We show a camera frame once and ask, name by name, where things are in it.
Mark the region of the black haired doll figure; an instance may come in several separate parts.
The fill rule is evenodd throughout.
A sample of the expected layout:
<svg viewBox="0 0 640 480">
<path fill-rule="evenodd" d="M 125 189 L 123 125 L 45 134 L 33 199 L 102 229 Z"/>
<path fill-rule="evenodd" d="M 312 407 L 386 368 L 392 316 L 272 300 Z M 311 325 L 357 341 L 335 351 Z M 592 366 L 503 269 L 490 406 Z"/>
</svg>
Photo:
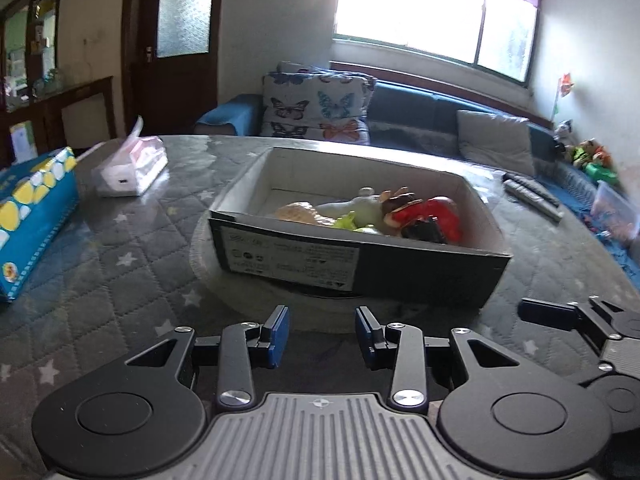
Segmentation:
<svg viewBox="0 0 640 480">
<path fill-rule="evenodd" d="M 417 198 L 408 188 L 398 188 L 383 203 L 383 222 L 402 237 L 447 244 L 447 237 L 440 226 L 440 216 L 444 211 L 447 208 Z"/>
</svg>

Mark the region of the red round toy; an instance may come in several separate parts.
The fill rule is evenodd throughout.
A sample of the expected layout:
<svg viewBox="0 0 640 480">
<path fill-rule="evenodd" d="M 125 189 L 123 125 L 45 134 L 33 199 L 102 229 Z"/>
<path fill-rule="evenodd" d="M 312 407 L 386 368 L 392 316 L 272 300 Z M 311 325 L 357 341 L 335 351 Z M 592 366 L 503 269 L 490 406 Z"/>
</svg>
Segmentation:
<svg viewBox="0 0 640 480">
<path fill-rule="evenodd" d="M 462 241 L 458 206 L 446 196 L 412 200 L 390 210 L 384 221 L 410 240 L 436 244 L 458 244 Z"/>
</svg>

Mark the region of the tan peanut plush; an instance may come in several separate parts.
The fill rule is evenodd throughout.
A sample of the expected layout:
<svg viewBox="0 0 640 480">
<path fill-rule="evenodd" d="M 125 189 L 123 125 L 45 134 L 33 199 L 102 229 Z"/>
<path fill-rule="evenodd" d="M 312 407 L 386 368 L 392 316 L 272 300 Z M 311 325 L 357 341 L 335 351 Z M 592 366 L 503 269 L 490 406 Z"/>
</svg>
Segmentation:
<svg viewBox="0 0 640 480">
<path fill-rule="evenodd" d="M 274 216 L 282 221 L 308 224 L 308 226 L 334 226 L 335 219 L 322 216 L 320 212 L 308 202 L 295 202 L 282 206 L 276 210 Z"/>
</svg>

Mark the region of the yellow green lemon toy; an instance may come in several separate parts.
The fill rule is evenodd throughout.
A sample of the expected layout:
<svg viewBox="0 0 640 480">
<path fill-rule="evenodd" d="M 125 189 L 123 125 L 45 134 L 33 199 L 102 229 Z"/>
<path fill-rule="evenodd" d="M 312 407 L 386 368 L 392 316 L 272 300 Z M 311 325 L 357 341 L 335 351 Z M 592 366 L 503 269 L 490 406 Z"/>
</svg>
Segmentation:
<svg viewBox="0 0 640 480">
<path fill-rule="evenodd" d="M 343 214 L 341 217 L 338 217 L 333 222 L 332 228 L 346 230 L 350 232 L 358 232 L 363 234 L 381 235 L 381 232 L 373 224 L 366 224 L 365 226 L 357 226 L 355 220 L 356 220 L 356 212 L 349 211 L 348 214 Z"/>
</svg>

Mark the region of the white plush rabbit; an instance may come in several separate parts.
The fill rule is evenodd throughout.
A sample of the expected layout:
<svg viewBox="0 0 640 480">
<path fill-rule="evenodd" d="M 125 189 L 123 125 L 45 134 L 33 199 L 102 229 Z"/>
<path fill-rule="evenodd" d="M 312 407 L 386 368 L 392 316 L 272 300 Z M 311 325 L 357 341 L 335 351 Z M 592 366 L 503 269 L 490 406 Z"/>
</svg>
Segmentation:
<svg viewBox="0 0 640 480">
<path fill-rule="evenodd" d="M 378 230 L 383 229 L 383 203 L 392 196 L 389 190 L 378 194 L 373 188 L 360 188 L 358 195 L 347 202 L 320 204 L 316 209 L 322 216 L 337 219 L 349 211 L 356 212 L 356 225 L 373 224 Z"/>
</svg>

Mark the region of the round beige mat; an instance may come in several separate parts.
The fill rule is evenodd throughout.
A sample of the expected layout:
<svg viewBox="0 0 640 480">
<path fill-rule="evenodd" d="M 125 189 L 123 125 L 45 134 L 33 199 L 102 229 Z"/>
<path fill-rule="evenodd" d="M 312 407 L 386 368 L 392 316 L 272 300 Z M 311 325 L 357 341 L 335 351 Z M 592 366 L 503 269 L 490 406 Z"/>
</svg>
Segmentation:
<svg viewBox="0 0 640 480">
<path fill-rule="evenodd" d="M 450 326 L 446 312 L 428 304 L 337 295 L 306 285 L 226 271 L 218 262 L 206 212 L 194 228 L 189 259 L 194 274 L 221 302 L 252 321 L 278 304 L 285 304 L 290 308 L 293 330 L 347 334 L 354 329 L 356 307 L 367 306 L 381 321 L 415 322 L 436 334 Z"/>
</svg>

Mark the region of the clear plastic storage bin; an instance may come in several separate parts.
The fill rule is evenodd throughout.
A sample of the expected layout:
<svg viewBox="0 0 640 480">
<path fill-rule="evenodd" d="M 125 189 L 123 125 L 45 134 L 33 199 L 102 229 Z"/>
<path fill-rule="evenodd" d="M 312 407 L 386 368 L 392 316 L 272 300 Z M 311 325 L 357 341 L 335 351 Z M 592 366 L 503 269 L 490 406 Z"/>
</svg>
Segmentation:
<svg viewBox="0 0 640 480">
<path fill-rule="evenodd" d="M 630 245 L 639 233 L 637 208 L 604 181 L 598 183 L 590 212 L 620 244 Z"/>
</svg>

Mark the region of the green orange plush toys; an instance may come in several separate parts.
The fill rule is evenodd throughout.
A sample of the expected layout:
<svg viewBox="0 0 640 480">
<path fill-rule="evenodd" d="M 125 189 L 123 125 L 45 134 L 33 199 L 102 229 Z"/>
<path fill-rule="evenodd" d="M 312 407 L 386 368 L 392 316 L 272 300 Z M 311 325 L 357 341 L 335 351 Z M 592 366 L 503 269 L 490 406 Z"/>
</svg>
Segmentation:
<svg viewBox="0 0 640 480">
<path fill-rule="evenodd" d="M 618 185 L 618 175 L 614 170 L 611 154 L 597 140 L 585 140 L 567 148 L 567 161 L 582 170 L 593 182 Z"/>
</svg>

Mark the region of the black white plush toy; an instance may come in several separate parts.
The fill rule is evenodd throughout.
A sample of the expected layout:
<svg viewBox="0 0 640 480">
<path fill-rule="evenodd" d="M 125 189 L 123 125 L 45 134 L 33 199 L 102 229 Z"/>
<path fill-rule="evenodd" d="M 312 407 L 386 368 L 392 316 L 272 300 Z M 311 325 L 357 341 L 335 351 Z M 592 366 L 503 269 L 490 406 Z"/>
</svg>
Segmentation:
<svg viewBox="0 0 640 480">
<path fill-rule="evenodd" d="M 554 129 L 553 133 L 555 149 L 564 154 L 575 144 L 575 136 L 573 132 L 573 121 L 571 119 L 563 120 Z"/>
</svg>

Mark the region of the grey pillow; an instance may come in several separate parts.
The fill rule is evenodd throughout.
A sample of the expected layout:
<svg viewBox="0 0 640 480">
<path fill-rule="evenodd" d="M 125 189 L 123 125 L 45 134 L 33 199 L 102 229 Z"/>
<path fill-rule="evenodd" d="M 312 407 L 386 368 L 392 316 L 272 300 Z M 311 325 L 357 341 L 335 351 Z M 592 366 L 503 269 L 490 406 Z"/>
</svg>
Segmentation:
<svg viewBox="0 0 640 480">
<path fill-rule="evenodd" d="M 521 117 L 457 111 L 460 154 L 470 162 L 533 177 L 529 121 Z"/>
</svg>

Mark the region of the white tissue pack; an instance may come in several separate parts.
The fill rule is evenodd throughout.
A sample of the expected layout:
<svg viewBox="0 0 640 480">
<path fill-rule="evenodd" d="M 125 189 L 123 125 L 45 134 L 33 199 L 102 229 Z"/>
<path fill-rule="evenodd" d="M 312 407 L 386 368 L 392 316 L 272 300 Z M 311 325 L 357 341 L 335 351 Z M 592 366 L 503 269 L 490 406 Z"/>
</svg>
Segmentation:
<svg viewBox="0 0 640 480">
<path fill-rule="evenodd" d="M 139 116 L 122 145 L 92 170 L 99 196 L 141 196 L 168 164 L 166 148 L 159 136 L 142 136 Z"/>
</svg>

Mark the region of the butterfly print pillow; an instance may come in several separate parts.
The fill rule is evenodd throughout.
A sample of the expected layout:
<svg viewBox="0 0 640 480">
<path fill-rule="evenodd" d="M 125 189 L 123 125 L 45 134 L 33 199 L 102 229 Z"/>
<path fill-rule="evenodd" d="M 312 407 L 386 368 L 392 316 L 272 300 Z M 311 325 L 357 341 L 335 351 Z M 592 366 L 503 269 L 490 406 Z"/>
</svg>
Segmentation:
<svg viewBox="0 0 640 480">
<path fill-rule="evenodd" d="M 336 70 L 271 72 L 262 78 L 262 128 L 270 138 L 368 145 L 376 79 Z"/>
</svg>

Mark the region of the dark wooden console table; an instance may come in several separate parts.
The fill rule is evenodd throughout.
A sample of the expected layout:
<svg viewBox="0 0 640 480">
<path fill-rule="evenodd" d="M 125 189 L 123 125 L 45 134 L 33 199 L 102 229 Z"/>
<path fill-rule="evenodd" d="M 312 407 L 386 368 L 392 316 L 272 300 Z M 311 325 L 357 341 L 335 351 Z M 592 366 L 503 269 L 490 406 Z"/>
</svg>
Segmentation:
<svg viewBox="0 0 640 480">
<path fill-rule="evenodd" d="M 113 77 L 108 76 L 31 100 L 27 106 L 19 107 L 13 112 L 8 112 L 1 105 L 1 166 L 9 166 L 16 159 L 11 141 L 11 126 L 19 122 L 31 122 L 38 152 L 62 148 L 66 140 L 62 110 L 93 96 L 103 96 L 108 136 L 115 139 L 117 133 L 112 87 Z"/>
</svg>

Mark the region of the window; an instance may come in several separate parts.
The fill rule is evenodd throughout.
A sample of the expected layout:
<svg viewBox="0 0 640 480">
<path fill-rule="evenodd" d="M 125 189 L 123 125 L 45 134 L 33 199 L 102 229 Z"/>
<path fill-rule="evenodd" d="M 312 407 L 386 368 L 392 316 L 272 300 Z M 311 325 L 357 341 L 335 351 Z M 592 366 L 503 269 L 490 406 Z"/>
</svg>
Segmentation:
<svg viewBox="0 0 640 480">
<path fill-rule="evenodd" d="M 525 84 L 540 0 L 337 0 L 337 38 L 434 55 Z"/>
</svg>

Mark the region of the dark wooden cabinet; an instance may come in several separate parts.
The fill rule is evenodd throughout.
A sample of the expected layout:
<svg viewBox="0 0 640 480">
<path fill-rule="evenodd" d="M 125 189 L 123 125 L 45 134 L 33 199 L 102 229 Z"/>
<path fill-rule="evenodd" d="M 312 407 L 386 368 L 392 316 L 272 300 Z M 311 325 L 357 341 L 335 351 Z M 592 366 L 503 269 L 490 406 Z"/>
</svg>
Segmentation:
<svg viewBox="0 0 640 480">
<path fill-rule="evenodd" d="M 58 70 L 60 0 L 12 0 L 1 10 L 1 101 L 8 113 L 41 98 Z"/>
</svg>

